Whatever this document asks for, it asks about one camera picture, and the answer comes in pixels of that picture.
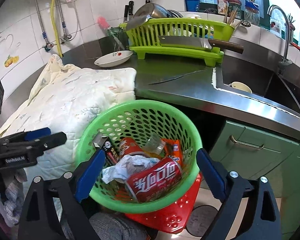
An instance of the metal water hose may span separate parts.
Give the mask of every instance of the metal water hose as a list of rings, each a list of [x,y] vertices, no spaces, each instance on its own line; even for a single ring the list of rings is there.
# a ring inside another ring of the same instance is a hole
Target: metal water hose
[[[72,38],[72,36],[71,36],[71,34],[68,35],[67,32],[66,32],[66,23],[63,19],[63,11],[61,9],[60,0],[57,0],[57,3],[58,3],[58,7],[59,7],[59,14],[60,14],[60,19],[61,19],[61,24],[62,24],[62,27],[63,27],[63,36],[61,37],[61,40],[66,42],[66,41],[69,41]]]
[[[37,0],[35,0],[35,4],[36,4],[37,15],[38,15],[38,19],[39,19],[39,23],[40,23],[40,27],[41,27],[41,31],[42,31],[42,37],[44,38],[44,40],[46,42],[45,51],[50,51],[54,45],[48,41],[48,37],[45,32],[44,25],[42,23],[40,11],[39,11],[39,5],[38,5]]]

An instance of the knife handle black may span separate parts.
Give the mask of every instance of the knife handle black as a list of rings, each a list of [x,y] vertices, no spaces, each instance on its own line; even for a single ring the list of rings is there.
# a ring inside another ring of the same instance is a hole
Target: knife handle black
[[[129,5],[125,5],[125,7],[124,7],[124,15],[123,15],[123,17],[127,20],[127,18],[128,18],[128,11],[129,11]]]
[[[129,1],[129,15],[133,15],[133,5],[134,5],[134,1]]]
[[[208,39],[209,44],[211,45],[211,47],[218,47],[220,49],[228,49],[237,53],[242,54],[244,47],[239,45],[239,44],[235,44],[232,42],[227,42],[227,41],[221,41],[221,40],[215,40],[215,39]]]

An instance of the white quilt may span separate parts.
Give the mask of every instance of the white quilt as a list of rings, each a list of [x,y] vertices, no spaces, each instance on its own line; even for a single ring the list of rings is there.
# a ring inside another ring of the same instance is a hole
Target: white quilt
[[[64,145],[46,151],[37,158],[36,166],[25,168],[25,194],[35,176],[54,179],[75,169],[76,146],[85,128],[106,109],[135,99],[135,76],[133,68],[80,69],[73,64],[63,65],[59,56],[52,55],[29,99],[0,128],[1,136],[43,127],[67,135]]]

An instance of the green plastic basket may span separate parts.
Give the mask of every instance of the green plastic basket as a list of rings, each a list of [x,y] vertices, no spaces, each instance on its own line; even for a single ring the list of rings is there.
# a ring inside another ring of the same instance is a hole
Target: green plastic basket
[[[199,173],[196,152],[202,148],[199,132],[192,121],[173,106],[151,100],[129,101],[108,109],[96,117],[84,131],[76,151],[76,165],[89,160],[95,152],[92,139],[98,132],[108,135],[118,149],[124,137],[132,137],[142,147],[151,132],[162,138],[179,139],[183,151],[183,175],[166,196],[146,203],[136,203],[116,181],[105,184],[98,177],[90,196],[106,208],[123,213],[147,213],[164,208],[182,197]]]
[[[119,26],[125,30],[126,25],[123,23]],[[160,35],[204,38],[202,29],[205,30],[207,37],[223,41],[229,41],[234,32],[232,26],[222,22],[191,18],[161,18],[150,19],[142,26],[127,31],[127,35],[132,42],[130,50],[138,54],[138,59],[144,59],[146,53],[168,54],[201,58],[207,66],[215,67],[216,63],[222,63],[224,53],[220,51],[220,48],[213,48],[209,52],[186,46],[182,48],[162,47],[158,38]]]

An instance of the green cabinet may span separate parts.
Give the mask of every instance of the green cabinet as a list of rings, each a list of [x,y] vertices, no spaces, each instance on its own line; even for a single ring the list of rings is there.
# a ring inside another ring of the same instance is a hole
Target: green cabinet
[[[300,225],[300,144],[226,121],[210,156],[243,178],[268,178],[274,195],[282,198],[282,237],[289,239]]]
[[[288,197],[300,189],[300,145],[284,162],[266,174],[276,197]]]
[[[274,195],[282,197],[282,233],[294,232],[300,225],[300,145],[284,162],[266,174]]]
[[[280,208],[282,234],[294,232],[300,225],[300,189],[287,198],[283,197]]]
[[[257,179],[279,165],[298,145],[263,130],[226,121],[210,156],[228,171]]]

